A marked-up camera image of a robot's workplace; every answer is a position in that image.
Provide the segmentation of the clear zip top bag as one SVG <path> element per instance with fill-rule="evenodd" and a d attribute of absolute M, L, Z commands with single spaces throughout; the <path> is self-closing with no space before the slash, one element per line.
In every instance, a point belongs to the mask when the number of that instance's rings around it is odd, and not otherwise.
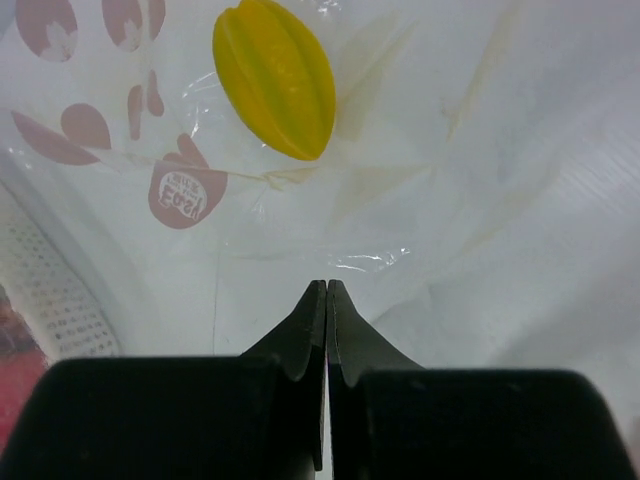
<path fill-rule="evenodd" d="M 239 1 L 5 1 L 1 190 L 120 354 L 230 354 L 344 281 L 425 366 L 639 383 L 639 5 L 289 1 L 332 67 L 324 153 L 241 122 Z"/>

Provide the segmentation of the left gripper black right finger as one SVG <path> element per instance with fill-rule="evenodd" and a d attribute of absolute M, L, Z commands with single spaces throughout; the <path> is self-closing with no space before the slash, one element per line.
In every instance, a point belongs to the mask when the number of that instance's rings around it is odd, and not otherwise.
<path fill-rule="evenodd" d="M 608 405 L 561 369 L 424 368 L 327 287 L 337 479 L 633 479 Z"/>

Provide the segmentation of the yellow fake fruit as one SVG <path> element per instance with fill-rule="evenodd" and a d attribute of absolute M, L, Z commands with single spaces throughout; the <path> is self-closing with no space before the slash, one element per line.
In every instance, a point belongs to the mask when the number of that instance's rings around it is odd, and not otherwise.
<path fill-rule="evenodd" d="M 212 54 L 220 84 L 264 144 L 300 161 L 325 151 L 336 87 L 313 32 L 275 1 L 242 1 L 216 19 Z"/>

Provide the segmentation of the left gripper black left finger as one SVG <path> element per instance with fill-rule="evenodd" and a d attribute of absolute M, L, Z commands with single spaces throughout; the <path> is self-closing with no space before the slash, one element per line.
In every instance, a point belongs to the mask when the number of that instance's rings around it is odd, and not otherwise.
<path fill-rule="evenodd" d="M 5 479 L 312 479 L 323 467 L 325 302 L 311 282 L 238 356 L 65 360 L 36 384 Z"/>

